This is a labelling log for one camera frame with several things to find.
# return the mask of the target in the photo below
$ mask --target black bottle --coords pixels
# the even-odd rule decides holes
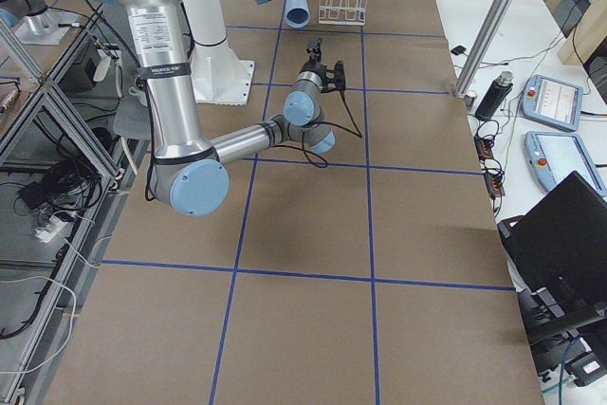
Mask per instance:
[[[506,98],[506,95],[512,90],[512,73],[503,71],[497,79],[491,83],[489,90],[483,97],[481,104],[478,105],[474,117],[483,122],[487,122],[493,117],[493,113]]]

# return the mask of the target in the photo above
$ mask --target white table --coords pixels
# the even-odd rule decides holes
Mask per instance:
[[[462,45],[468,51],[471,49],[492,1],[436,0],[450,48]],[[517,60],[508,66],[480,69],[470,86],[470,89],[475,90],[479,95],[477,102],[470,109],[470,113],[474,113],[491,82],[502,71],[508,70],[514,74],[514,87],[506,100],[514,99],[523,90],[524,84],[530,76],[541,74],[580,85],[585,88],[586,92],[590,88],[590,94],[584,96],[582,110],[607,114],[607,105],[587,78],[583,67],[561,64],[557,52],[564,43],[564,39],[543,0],[514,0],[512,2],[484,61],[498,63],[505,59],[534,56],[556,43],[555,39],[561,40],[554,48],[535,58]],[[451,55],[451,58],[453,64],[460,67],[466,60],[464,55]],[[518,97],[511,104],[513,110],[517,106],[517,100]],[[496,138],[493,148],[493,154],[506,166],[506,196],[502,200],[498,221],[527,213],[546,195],[546,191],[541,187],[528,164],[524,149],[524,134],[528,131],[558,131],[533,120],[525,119],[520,110],[516,115],[516,119],[511,119],[503,129],[503,133]],[[493,118],[502,125],[507,121],[505,113],[500,110]],[[472,117],[469,120],[472,131],[475,131],[478,121]],[[482,134],[494,132],[494,124],[486,125],[481,131]],[[581,136],[595,163],[607,163],[607,147],[605,147],[607,144],[607,119],[582,116],[577,133]],[[507,152],[510,139],[511,144],[509,152]],[[599,173],[603,180],[607,181],[607,169],[600,169]],[[557,404],[558,394],[556,392],[548,393],[544,396],[544,400],[548,405]],[[567,405],[607,404],[607,377],[585,388],[565,386],[563,402]]]

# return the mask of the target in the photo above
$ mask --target black monitor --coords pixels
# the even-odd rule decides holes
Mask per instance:
[[[607,301],[607,202],[577,172],[510,228],[505,246],[529,288],[547,288],[565,315]],[[607,321],[578,331],[607,366]]]

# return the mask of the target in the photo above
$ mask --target label on robot arm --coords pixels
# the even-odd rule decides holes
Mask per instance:
[[[162,12],[129,16],[137,54],[173,51],[167,15]]]

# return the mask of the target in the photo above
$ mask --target white wire rack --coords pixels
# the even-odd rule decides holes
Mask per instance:
[[[364,26],[367,0],[320,0],[319,24]]]

